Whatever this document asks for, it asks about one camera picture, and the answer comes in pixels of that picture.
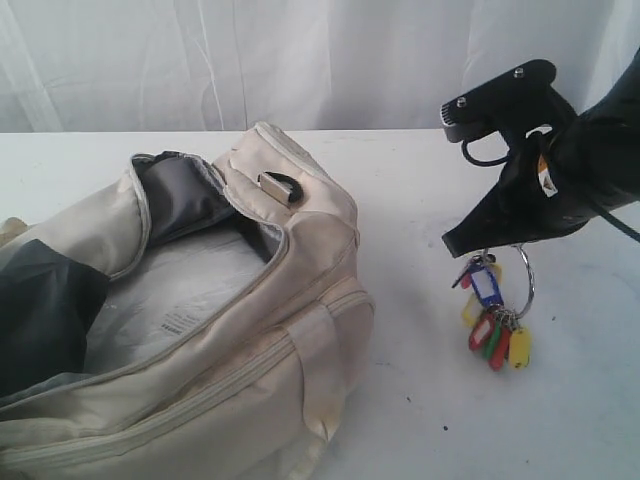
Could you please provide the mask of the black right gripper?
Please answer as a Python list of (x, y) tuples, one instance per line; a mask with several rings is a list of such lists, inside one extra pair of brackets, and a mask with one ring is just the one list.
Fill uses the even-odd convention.
[(473, 251), (565, 237), (595, 212), (556, 168), (549, 138), (533, 134), (498, 183), (442, 236), (453, 258)]

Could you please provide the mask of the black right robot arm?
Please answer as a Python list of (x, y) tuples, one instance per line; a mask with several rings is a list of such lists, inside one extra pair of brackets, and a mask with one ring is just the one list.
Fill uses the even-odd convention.
[(477, 206), (442, 240), (451, 255), (571, 235), (601, 217), (633, 240), (613, 214), (639, 199), (639, 60), (593, 107), (577, 113), (553, 88), (554, 64), (534, 59), (442, 105), (446, 137), (481, 167), (471, 143), (499, 133), (502, 171)]

